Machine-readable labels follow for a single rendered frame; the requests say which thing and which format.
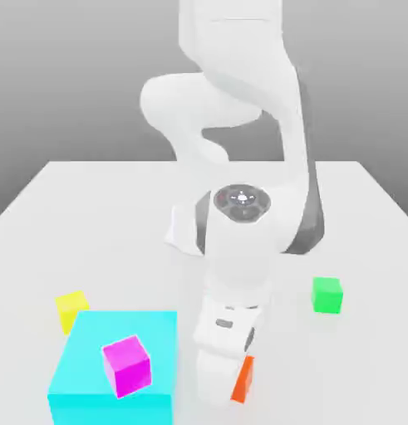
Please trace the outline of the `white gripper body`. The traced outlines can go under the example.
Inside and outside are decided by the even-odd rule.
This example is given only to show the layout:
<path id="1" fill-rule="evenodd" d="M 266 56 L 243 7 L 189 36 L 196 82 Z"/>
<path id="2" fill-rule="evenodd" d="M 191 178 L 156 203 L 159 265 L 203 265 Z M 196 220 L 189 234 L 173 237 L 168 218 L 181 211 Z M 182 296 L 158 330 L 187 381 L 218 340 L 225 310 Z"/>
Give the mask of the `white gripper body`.
<path id="1" fill-rule="evenodd" d="M 196 360 L 199 399 L 216 407 L 227 404 L 244 359 L 244 354 L 239 357 L 227 357 L 199 349 Z"/>

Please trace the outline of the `small orange cube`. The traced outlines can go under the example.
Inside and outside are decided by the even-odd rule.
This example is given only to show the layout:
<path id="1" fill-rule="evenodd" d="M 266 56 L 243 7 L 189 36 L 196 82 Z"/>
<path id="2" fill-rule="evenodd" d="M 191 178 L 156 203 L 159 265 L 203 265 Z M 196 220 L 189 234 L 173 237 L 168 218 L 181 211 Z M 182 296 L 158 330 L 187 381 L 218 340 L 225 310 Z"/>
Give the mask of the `small orange cube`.
<path id="1" fill-rule="evenodd" d="M 244 359 L 242 368 L 238 375 L 236 384 L 233 388 L 230 399 L 238 402 L 244 403 L 250 389 L 250 386 L 253 382 L 253 362 L 254 357 L 252 355 L 247 355 Z"/>

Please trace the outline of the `small magenta cube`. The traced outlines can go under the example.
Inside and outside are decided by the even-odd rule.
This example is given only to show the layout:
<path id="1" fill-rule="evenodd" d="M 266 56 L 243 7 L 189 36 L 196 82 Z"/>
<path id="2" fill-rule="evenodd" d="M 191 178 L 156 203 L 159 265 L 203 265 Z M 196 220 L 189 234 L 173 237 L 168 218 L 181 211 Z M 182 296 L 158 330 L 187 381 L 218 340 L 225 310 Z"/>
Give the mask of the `small magenta cube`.
<path id="1" fill-rule="evenodd" d="M 106 377 L 117 398 L 152 384 L 150 356 L 137 335 L 101 348 Z"/>

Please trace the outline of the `small green cube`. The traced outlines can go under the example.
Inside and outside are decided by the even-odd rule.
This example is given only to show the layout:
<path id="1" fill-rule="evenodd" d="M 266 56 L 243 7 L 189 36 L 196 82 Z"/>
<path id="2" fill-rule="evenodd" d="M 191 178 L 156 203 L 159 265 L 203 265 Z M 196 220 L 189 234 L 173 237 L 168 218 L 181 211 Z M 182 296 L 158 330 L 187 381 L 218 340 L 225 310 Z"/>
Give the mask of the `small green cube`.
<path id="1" fill-rule="evenodd" d="M 312 280 L 312 307 L 317 313 L 339 314 L 343 289 L 338 278 L 314 277 Z"/>

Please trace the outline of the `small yellow cube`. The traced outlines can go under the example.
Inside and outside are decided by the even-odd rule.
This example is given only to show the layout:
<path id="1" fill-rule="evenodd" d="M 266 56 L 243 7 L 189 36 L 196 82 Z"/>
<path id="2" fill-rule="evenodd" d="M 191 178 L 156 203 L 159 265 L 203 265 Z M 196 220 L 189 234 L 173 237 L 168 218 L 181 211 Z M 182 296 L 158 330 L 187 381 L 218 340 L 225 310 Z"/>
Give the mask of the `small yellow cube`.
<path id="1" fill-rule="evenodd" d="M 57 312 L 64 335 L 69 335 L 80 311 L 89 310 L 90 306 L 83 291 L 75 291 L 56 298 Z"/>

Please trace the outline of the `large cyan box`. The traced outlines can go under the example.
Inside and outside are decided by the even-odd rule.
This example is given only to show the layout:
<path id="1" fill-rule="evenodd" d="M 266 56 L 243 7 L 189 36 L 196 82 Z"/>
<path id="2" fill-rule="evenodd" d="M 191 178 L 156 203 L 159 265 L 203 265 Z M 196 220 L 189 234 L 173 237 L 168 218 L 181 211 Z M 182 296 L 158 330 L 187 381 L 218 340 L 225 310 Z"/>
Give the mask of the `large cyan box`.
<path id="1" fill-rule="evenodd" d="M 117 398 L 101 348 L 137 335 L 152 384 Z M 178 335 L 174 311 L 83 311 L 76 317 L 47 398 L 54 425 L 174 425 Z"/>

